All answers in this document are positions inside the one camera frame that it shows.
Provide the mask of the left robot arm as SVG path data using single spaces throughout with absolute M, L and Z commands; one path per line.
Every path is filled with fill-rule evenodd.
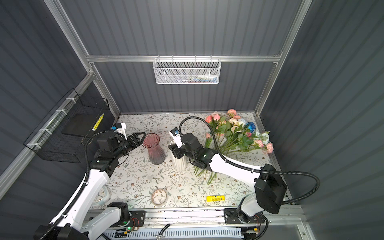
M 119 132 L 103 131 L 90 137 L 85 143 L 84 154 L 88 157 L 88 146 L 97 140 L 99 149 L 92 161 L 86 160 L 87 170 L 80 185 L 62 210 L 48 225 L 42 225 L 34 233 L 35 240 L 96 240 L 112 225 L 127 227 L 132 222 L 128 205 L 112 202 L 87 224 L 87 212 L 119 165 L 119 158 L 143 144 L 146 133 L 138 132 L 125 136 Z

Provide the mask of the white ribbed ceramic vase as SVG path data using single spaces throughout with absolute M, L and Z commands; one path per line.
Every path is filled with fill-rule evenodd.
M 177 172 L 185 171 L 187 168 L 187 157 L 185 156 L 185 154 L 181 159 L 176 159 L 174 157 L 173 165 L 174 165 L 174 168 Z

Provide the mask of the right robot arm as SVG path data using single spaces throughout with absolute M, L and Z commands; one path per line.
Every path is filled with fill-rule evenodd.
M 217 150 L 204 148 L 193 134 L 182 134 L 177 128 L 169 134 L 174 141 L 169 149 L 175 158 L 187 157 L 199 169 L 227 175 L 254 189 L 252 194 L 243 197 L 236 210 L 241 222 L 249 223 L 254 215 L 263 211 L 279 213 L 287 185 L 272 165 L 259 167 L 222 158 Z

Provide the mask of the purple glass vase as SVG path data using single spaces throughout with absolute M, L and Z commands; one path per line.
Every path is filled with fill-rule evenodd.
M 143 146 L 148 150 L 150 162 L 154 165 L 162 164 L 166 159 L 166 154 L 160 146 L 160 137 L 157 134 L 147 134 L 143 141 Z

